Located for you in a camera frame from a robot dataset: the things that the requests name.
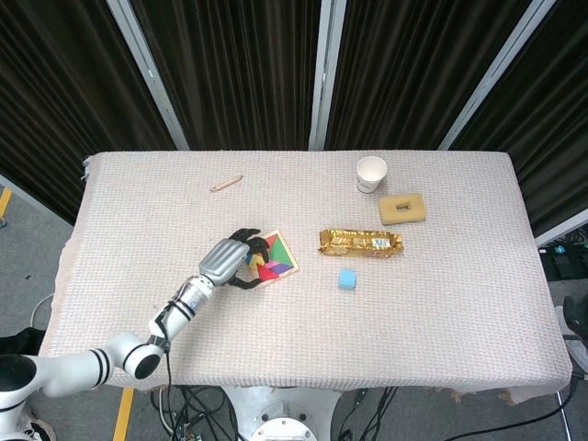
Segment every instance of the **white paper cup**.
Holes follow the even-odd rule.
[[[362,193],[372,193],[388,173],[386,161],[377,156],[366,156],[357,163],[357,189]]]

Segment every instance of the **gray floor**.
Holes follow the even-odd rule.
[[[46,220],[35,209],[18,198],[12,198],[6,213],[8,226],[0,229],[0,301],[4,317],[0,321],[0,335],[10,335],[28,326],[35,304],[52,293],[60,252],[71,227]],[[588,292],[588,279],[550,283],[555,304],[568,295]],[[48,306],[41,308],[36,324],[44,328],[49,320]],[[104,387],[98,391],[80,393],[72,397],[49,400],[36,395],[30,402],[39,418],[50,422],[60,441],[111,439],[114,432],[121,391]],[[349,421],[358,435],[363,430],[381,390],[371,390]],[[333,420],[336,436],[343,417],[351,408],[354,393],[347,393],[339,401]],[[574,441],[588,440],[588,385],[581,382],[575,398],[567,408],[571,435]],[[444,440],[462,432],[509,424],[533,418],[557,406],[554,396],[537,398],[515,407],[508,407],[489,391],[465,396],[455,403],[449,391],[402,388],[396,395],[382,424],[381,440]],[[205,425],[202,425],[204,439]],[[135,393],[127,439],[164,440],[155,410],[148,393]],[[516,428],[507,432],[480,435],[478,441],[488,440],[565,440],[559,415],[546,421]]]

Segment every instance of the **blue cube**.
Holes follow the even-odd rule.
[[[351,269],[342,269],[339,273],[339,288],[353,290],[356,288],[357,274]]]

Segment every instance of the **textured table cover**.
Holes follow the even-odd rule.
[[[370,195],[356,161],[389,165]],[[228,178],[242,182],[218,193]],[[41,353],[100,346],[147,322],[221,238],[280,229],[300,271],[257,291],[219,288],[173,343],[176,384],[384,385],[468,392],[507,388],[520,402],[555,392],[571,363],[510,159],[480,152],[101,153],[56,279]],[[382,195],[421,192],[423,222],[383,227]],[[387,230],[390,259],[318,253],[326,228]],[[337,287],[341,268],[355,291]],[[162,363],[136,381],[165,384]]]

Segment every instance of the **dark curtain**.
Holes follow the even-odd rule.
[[[0,174],[69,222],[86,156],[173,150],[104,0],[0,2]]]
[[[306,150],[319,0],[133,0],[193,150]]]
[[[436,149],[528,0],[349,0],[325,149]]]
[[[535,235],[588,208],[588,2],[553,6],[453,148],[510,154]]]

